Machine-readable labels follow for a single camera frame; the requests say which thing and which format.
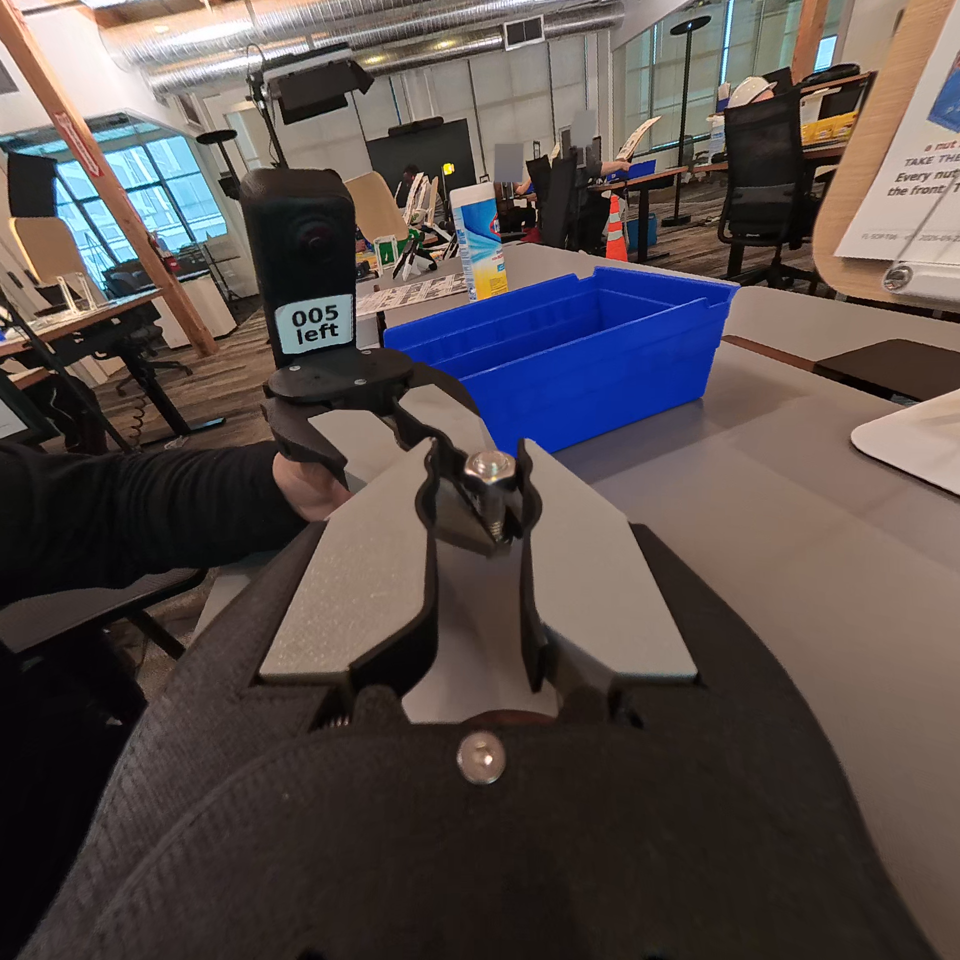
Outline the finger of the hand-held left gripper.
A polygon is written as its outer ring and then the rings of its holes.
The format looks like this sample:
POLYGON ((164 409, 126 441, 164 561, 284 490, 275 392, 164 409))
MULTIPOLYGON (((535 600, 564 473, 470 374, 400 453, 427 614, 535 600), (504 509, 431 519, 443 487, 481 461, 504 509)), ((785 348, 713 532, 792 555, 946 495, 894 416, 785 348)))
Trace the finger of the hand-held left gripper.
POLYGON ((393 404, 395 432, 408 447, 438 440, 453 460, 497 449, 466 387, 455 377, 426 364, 414 364, 407 389, 393 404))
MULTIPOLYGON (((406 452, 393 427, 369 411, 333 410, 311 415, 307 422, 345 457, 346 487, 353 494, 386 473, 406 452)), ((438 481, 435 505, 437 540, 483 557, 511 553, 510 540, 495 543, 451 479, 438 481)))

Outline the person's dark clothing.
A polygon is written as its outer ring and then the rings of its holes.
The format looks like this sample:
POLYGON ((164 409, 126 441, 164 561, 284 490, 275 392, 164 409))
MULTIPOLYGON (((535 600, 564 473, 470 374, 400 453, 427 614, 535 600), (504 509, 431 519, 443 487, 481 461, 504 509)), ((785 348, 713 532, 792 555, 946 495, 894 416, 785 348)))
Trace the person's dark clothing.
POLYGON ((18 956, 61 889, 146 705, 101 630, 2 647, 2 958, 18 956))

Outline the blue plastic bin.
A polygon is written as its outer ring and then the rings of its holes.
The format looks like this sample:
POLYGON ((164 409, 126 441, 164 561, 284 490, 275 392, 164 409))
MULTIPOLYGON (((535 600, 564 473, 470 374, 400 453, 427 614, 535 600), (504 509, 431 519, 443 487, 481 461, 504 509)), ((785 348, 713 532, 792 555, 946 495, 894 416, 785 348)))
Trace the blue plastic bin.
POLYGON ((737 292, 597 267, 409 321, 385 344, 456 378, 499 450, 554 453, 701 399, 737 292))

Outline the person's left forearm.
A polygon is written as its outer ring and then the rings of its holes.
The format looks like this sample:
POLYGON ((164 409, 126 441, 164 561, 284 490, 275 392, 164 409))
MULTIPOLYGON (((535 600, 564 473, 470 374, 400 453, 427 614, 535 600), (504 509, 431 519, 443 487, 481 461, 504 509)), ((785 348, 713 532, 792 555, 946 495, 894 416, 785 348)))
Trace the person's left forearm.
POLYGON ((101 455, 1 447, 1 602, 124 589, 286 546, 306 521, 273 476, 270 441, 101 455))

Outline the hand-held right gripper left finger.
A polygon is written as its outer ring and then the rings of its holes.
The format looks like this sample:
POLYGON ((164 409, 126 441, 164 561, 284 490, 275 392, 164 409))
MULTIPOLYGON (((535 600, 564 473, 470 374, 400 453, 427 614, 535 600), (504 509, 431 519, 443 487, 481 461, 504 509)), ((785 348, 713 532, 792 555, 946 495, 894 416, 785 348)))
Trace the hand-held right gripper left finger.
POLYGON ((267 685, 318 683, 353 701, 403 697, 439 647, 434 497, 425 439, 332 513, 260 668, 267 685))

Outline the disinfecting wipes canister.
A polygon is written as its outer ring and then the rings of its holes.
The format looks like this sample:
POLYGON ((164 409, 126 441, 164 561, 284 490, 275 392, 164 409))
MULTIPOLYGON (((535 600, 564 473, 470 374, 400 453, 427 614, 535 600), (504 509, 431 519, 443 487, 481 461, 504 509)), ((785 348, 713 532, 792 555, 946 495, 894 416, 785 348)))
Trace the disinfecting wipes canister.
POLYGON ((495 186, 486 181, 454 189, 450 206, 469 301, 475 304, 507 293, 495 186))

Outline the wooden book stand white base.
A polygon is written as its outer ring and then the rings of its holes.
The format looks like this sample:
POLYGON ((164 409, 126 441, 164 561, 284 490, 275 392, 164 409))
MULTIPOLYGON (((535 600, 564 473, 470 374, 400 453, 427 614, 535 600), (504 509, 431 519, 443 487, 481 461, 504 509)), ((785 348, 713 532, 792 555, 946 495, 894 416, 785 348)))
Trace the wooden book stand white base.
POLYGON ((954 236, 920 248, 906 242, 892 260, 836 255, 841 240, 878 174, 943 31, 958 19, 958 2, 908 3, 868 101, 849 139, 814 228, 815 265, 826 283, 846 297, 890 306, 918 306, 958 313, 958 243, 954 236))

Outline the dark chair seat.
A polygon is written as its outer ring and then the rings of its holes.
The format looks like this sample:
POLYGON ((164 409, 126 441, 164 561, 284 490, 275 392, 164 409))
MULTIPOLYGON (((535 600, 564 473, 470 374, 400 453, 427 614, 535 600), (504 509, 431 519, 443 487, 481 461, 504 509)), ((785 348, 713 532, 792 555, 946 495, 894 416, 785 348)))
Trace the dark chair seat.
POLYGON ((123 588, 59 591, 22 599, 2 607, 2 657, 25 651, 83 628, 102 628, 125 619, 170 659, 186 647, 149 614, 149 609, 197 588, 208 570, 175 569, 150 574, 123 588))

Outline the person's left hand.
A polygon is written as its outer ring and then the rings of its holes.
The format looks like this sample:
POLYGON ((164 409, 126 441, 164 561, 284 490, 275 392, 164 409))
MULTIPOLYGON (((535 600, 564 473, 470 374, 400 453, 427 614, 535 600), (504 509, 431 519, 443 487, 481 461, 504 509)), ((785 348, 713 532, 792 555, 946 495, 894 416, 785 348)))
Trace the person's left hand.
POLYGON ((306 522, 325 522, 353 494, 319 462, 295 462, 276 453, 271 475, 290 508, 306 522))

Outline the wooden side desk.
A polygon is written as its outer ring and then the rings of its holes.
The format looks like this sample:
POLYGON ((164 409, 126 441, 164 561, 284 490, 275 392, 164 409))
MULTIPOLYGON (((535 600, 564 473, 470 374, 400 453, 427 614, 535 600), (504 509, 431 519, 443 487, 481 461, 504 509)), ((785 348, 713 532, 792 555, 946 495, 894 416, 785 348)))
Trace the wooden side desk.
POLYGON ((147 348, 138 341, 141 331, 152 327, 160 314, 153 306, 162 292, 151 288, 120 297, 78 314, 64 311, 50 318, 30 321, 22 318, 2 296, 9 328, 4 331, 1 356, 29 353, 43 370, 58 375, 88 357, 116 357, 123 361, 130 378, 168 426, 165 435, 147 439, 148 446, 179 442, 217 429, 227 422, 224 416, 189 423, 163 390, 154 365, 146 358, 147 348))

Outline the wooden post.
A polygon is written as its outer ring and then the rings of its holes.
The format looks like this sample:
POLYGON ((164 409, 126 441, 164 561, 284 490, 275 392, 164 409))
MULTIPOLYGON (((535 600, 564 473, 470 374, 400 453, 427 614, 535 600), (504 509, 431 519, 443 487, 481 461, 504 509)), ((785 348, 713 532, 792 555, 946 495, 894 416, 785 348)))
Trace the wooden post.
POLYGON ((218 346, 210 330, 202 322, 184 286, 166 269, 144 222, 94 139, 85 118, 67 96, 64 86, 13 2, 1 3, 1 41, 74 159, 90 178, 196 354, 199 357, 215 354, 218 346))

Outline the silver hex bolt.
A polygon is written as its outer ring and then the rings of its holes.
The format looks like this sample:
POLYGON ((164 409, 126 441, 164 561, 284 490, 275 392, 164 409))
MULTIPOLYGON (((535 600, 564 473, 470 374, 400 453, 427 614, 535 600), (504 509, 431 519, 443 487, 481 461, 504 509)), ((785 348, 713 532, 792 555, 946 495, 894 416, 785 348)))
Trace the silver hex bolt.
POLYGON ((501 544, 510 533, 510 515, 518 491, 517 462, 499 450, 469 455, 462 468, 461 486, 486 533, 501 544))

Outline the black office chair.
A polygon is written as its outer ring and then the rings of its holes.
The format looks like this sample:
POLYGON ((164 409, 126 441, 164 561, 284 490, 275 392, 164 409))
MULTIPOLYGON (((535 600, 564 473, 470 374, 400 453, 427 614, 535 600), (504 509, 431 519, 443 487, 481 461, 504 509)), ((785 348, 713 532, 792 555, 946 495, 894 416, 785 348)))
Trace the black office chair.
POLYGON ((717 229, 730 248, 724 281, 778 290, 800 281, 810 295, 821 282, 815 270, 783 261, 784 249, 811 240, 820 205, 803 153, 800 102, 792 88, 725 112, 727 186, 717 229))

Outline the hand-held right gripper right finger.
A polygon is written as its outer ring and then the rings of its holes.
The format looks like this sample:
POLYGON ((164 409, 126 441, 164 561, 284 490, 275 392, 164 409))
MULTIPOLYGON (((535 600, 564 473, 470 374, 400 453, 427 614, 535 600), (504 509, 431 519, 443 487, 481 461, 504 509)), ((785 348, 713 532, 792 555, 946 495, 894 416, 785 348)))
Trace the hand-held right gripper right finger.
POLYGON ((534 440, 517 449, 520 645, 534 693, 687 686, 699 671, 627 516, 534 440))

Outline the black studio light panel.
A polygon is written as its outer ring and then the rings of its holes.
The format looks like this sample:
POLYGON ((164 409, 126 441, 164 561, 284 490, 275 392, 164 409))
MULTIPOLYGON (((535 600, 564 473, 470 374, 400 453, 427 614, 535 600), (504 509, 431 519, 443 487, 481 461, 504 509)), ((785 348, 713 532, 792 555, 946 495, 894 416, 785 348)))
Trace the black studio light panel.
POLYGON ((263 81, 283 124, 291 126, 346 108, 348 95, 365 95, 374 77, 342 46, 285 57, 263 72, 263 81))

